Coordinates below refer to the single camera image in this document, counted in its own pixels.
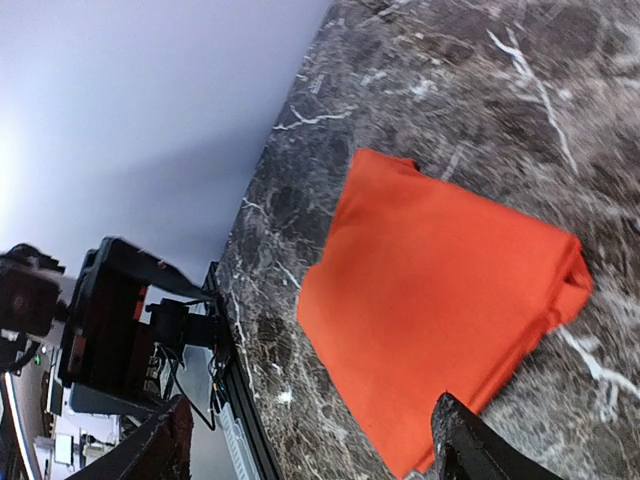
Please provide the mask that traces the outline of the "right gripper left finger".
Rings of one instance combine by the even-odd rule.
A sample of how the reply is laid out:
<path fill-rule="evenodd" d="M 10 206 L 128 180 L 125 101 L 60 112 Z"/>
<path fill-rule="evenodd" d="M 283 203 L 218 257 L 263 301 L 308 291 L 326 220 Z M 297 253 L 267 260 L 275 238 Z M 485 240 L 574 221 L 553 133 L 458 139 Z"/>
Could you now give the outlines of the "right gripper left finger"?
<path fill-rule="evenodd" d="M 175 395 L 124 442 L 70 479 L 190 479 L 193 427 L 189 401 Z"/>

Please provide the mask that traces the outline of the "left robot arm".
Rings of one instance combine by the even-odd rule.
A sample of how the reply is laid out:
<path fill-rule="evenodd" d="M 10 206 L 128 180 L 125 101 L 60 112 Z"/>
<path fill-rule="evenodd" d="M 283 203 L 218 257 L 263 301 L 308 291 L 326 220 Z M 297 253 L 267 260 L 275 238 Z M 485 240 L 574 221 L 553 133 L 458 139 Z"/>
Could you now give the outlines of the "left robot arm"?
<path fill-rule="evenodd" d="M 145 306 L 156 343 L 174 353 L 182 353 L 186 346 L 215 348 L 219 340 L 217 320 L 211 315 L 192 313 L 190 306 L 168 298 Z"/>

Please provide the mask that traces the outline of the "black front rail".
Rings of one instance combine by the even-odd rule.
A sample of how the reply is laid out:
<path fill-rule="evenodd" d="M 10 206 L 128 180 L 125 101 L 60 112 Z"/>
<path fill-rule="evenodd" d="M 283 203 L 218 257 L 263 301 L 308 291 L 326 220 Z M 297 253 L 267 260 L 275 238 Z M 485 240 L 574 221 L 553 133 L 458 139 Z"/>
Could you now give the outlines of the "black front rail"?
<path fill-rule="evenodd" d="M 253 479 L 279 479 L 281 471 L 258 415 L 250 375 L 241 363 L 241 346 L 234 340 L 226 302 L 218 287 L 217 267 L 217 262 L 210 263 L 203 284 L 203 289 L 213 294 L 213 300 L 206 304 L 207 315 L 214 316 L 219 325 L 219 340 L 213 349 L 211 369 L 213 398 L 217 401 L 213 407 L 216 425 L 221 428 L 217 414 L 228 403 L 242 429 Z"/>

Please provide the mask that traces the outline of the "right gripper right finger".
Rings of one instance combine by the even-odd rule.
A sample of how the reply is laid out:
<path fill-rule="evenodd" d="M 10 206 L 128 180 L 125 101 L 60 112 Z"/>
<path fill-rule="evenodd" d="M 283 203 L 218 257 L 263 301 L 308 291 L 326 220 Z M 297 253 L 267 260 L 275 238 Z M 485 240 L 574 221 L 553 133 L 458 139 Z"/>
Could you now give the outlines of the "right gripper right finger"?
<path fill-rule="evenodd" d="M 514 449 L 448 392 L 436 402 L 431 428 L 440 479 L 560 480 Z"/>

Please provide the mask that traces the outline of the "red t-shirt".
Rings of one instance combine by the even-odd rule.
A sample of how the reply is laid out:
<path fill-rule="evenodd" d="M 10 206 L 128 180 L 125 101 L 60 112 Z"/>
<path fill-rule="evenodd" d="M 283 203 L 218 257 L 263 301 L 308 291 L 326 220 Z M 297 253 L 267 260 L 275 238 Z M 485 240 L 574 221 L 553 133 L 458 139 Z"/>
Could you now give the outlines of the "red t-shirt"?
<path fill-rule="evenodd" d="M 593 289 L 576 236 L 425 176 L 410 159 L 360 150 L 297 319 L 404 478 L 434 462 L 438 398 L 482 411 Z"/>

